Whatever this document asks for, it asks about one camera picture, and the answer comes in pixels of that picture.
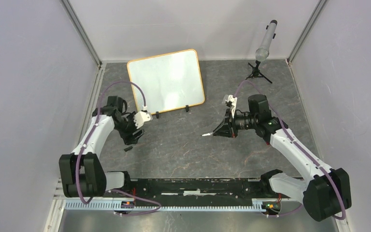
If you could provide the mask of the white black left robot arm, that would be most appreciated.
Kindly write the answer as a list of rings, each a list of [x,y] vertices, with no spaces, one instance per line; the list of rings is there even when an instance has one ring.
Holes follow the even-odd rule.
[[[106,105],[92,113],[89,128],[78,146],[70,154],[61,155],[59,169],[65,197],[101,197],[112,189],[121,197],[131,194],[128,172],[105,172],[100,163],[100,154],[112,131],[118,131],[124,145],[135,145],[144,134],[142,126],[152,120],[145,105],[138,112],[127,112],[127,106],[121,97],[108,97]]]

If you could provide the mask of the black marker cap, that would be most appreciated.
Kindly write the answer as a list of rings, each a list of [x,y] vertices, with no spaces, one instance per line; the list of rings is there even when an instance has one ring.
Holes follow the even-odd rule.
[[[124,148],[124,151],[125,151],[125,152],[128,152],[128,151],[130,151],[130,150],[132,150],[132,149],[133,149],[133,146],[128,146],[128,147]]]

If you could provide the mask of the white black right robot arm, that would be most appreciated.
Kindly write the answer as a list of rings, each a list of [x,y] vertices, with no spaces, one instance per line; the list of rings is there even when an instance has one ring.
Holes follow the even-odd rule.
[[[233,95],[226,95],[222,103],[227,107],[225,116],[210,133],[212,136],[235,138],[239,131],[254,130],[302,177],[296,179],[278,169],[269,171],[260,177],[259,189],[263,196],[285,195],[299,202],[315,221],[346,218],[346,210],[352,206],[349,174],[343,168],[332,168],[313,154],[288,125],[271,112],[265,95],[249,96],[247,112],[237,109],[237,97]]]

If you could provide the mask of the silver microphone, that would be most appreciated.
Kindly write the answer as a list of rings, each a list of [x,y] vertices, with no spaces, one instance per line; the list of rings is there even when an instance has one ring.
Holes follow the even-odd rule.
[[[273,19],[266,27],[266,33],[263,37],[263,40],[256,50],[256,61],[263,62],[265,61],[270,54],[270,46],[272,40],[274,39],[275,30],[277,27],[277,20]]]

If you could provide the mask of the white whiteboard with yellow frame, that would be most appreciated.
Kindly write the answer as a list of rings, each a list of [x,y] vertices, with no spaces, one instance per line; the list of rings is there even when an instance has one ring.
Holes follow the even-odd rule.
[[[187,49],[127,63],[137,110],[163,113],[205,102],[202,75],[196,50]]]

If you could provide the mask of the white whiteboard marker pen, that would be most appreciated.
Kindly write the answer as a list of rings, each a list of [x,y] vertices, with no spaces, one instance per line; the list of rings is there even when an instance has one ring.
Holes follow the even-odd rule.
[[[206,137],[206,136],[212,136],[212,134],[213,134],[213,133],[212,133],[212,132],[210,132],[210,133],[205,133],[205,134],[202,134],[201,136],[202,136],[202,137]]]

